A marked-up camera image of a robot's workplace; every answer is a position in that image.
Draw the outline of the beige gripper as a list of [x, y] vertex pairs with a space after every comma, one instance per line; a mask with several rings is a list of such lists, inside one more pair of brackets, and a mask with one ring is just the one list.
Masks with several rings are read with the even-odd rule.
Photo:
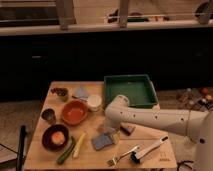
[[101, 123], [98, 126], [97, 131], [99, 133], [104, 133], [108, 135], [112, 139], [114, 144], [117, 144], [120, 140], [120, 131], [118, 129], [108, 126], [106, 123]]

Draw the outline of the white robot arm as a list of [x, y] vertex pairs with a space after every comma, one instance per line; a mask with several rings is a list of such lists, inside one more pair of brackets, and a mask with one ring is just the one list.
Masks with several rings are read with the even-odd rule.
[[132, 108], [118, 95], [105, 108], [105, 125], [117, 129], [121, 123], [187, 136], [197, 143], [193, 171], [213, 171], [213, 103], [207, 111]]

